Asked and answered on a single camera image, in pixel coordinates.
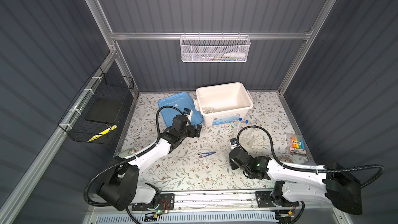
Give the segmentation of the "blue plastic box lid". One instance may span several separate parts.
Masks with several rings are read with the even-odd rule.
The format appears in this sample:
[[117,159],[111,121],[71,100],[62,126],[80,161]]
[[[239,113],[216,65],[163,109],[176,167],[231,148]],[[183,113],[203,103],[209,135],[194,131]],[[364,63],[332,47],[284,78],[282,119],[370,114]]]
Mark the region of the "blue plastic box lid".
[[[191,113],[192,113],[192,116],[190,119],[191,124],[192,125],[203,124],[203,117],[196,110],[194,102],[188,93],[182,92],[179,94],[174,94],[172,96],[161,99],[158,102],[159,107],[163,107],[166,105],[176,107],[182,112],[186,108],[191,110]],[[161,114],[162,114],[162,117],[163,117],[163,120],[164,120],[166,126],[171,127],[172,123],[173,123],[173,118],[176,115],[178,115],[178,112],[171,108],[165,108],[165,109],[161,110]]]

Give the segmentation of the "white plastic storage box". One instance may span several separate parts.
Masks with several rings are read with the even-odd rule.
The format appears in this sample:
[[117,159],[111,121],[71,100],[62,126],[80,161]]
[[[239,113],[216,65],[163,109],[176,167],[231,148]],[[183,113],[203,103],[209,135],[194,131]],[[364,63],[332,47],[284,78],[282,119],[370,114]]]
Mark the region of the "white plastic storage box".
[[252,96],[239,82],[197,88],[196,97],[194,105],[206,127],[237,122],[254,107]]

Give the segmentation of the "blue tweezers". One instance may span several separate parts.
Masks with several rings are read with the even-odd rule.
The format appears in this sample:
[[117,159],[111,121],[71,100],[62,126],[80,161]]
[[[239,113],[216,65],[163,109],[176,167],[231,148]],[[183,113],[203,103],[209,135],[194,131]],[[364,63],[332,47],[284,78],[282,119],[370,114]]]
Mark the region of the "blue tweezers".
[[203,152],[203,153],[199,153],[198,156],[199,156],[199,158],[205,158],[205,157],[209,157],[214,154],[216,154],[216,152]]

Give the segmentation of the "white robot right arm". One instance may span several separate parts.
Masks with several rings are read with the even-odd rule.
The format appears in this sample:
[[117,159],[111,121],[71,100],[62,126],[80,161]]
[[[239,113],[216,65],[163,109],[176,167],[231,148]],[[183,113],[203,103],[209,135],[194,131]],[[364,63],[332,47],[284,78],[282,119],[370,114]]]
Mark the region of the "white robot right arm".
[[242,148],[236,138],[230,139],[229,161],[232,170],[241,169],[249,179],[273,180],[270,195],[276,206],[296,202],[331,203],[348,214],[361,215],[361,183],[349,172],[321,173],[322,166],[279,164],[275,159],[253,157]]

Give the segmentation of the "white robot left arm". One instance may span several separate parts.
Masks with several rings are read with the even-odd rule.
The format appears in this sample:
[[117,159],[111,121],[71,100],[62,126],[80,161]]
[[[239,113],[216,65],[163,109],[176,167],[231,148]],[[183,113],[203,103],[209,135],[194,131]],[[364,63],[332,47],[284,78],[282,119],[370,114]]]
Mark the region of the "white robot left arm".
[[174,151],[185,138],[198,138],[201,131],[200,125],[191,124],[192,110],[177,112],[172,125],[163,132],[156,122],[157,138],[152,144],[133,155],[114,157],[112,168],[98,177],[101,183],[96,193],[106,206],[122,211],[131,204],[148,204],[151,208],[159,205],[161,191],[151,183],[141,184],[140,174]]

